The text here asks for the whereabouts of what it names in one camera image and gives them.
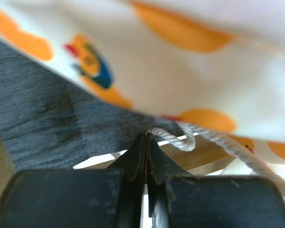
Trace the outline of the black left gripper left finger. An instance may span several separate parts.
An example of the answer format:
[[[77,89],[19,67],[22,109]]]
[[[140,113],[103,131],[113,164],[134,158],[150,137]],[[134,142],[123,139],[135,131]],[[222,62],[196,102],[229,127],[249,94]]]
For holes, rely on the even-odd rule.
[[[0,198],[0,228],[138,228],[145,138],[105,169],[16,173]]]

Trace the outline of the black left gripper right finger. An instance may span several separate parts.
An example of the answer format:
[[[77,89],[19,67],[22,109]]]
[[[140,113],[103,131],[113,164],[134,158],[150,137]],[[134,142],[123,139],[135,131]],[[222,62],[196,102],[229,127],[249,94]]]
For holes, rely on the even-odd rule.
[[[193,176],[146,135],[149,215],[155,228],[285,228],[285,202],[259,176]]]

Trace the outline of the wooden pet bed frame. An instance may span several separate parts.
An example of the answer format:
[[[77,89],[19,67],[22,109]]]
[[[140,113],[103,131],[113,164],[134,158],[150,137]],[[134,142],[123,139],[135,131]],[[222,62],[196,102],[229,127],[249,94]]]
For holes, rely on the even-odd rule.
[[[206,141],[201,136],[196,136],[196,147],[191,152],[183,152],[170,145],[167,141],[161,141],[158,145],[177,164],[191,174],[206,175],[220,171],[234,160],[233,157],[228,155],[219,146]],[[105,159],[103,155],[94,156],[76,165],[76,167],[80,169],[106,168],[124,154],[124,152],[125,151],[111,153],[110,159]],[[0,196],[14,172],[14,164],[0,137]]]

